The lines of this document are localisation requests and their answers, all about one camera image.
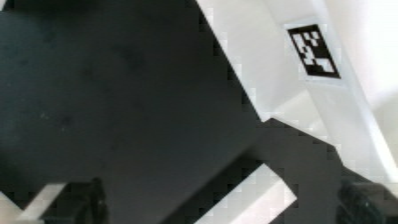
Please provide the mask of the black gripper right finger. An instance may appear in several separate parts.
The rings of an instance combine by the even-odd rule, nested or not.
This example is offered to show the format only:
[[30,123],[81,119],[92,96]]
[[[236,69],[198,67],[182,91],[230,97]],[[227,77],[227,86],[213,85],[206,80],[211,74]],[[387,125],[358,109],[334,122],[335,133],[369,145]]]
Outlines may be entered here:
[[398,224],[398,197],[381,184],[341,183],[335,224]]

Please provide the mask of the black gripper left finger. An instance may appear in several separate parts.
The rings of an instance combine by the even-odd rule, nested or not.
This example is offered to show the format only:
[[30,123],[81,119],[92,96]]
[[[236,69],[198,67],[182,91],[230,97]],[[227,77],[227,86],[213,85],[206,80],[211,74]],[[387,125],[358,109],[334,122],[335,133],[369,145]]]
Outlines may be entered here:
[[71,182],[55,197],[39,219],[44,224],[108,224],[103,182]]

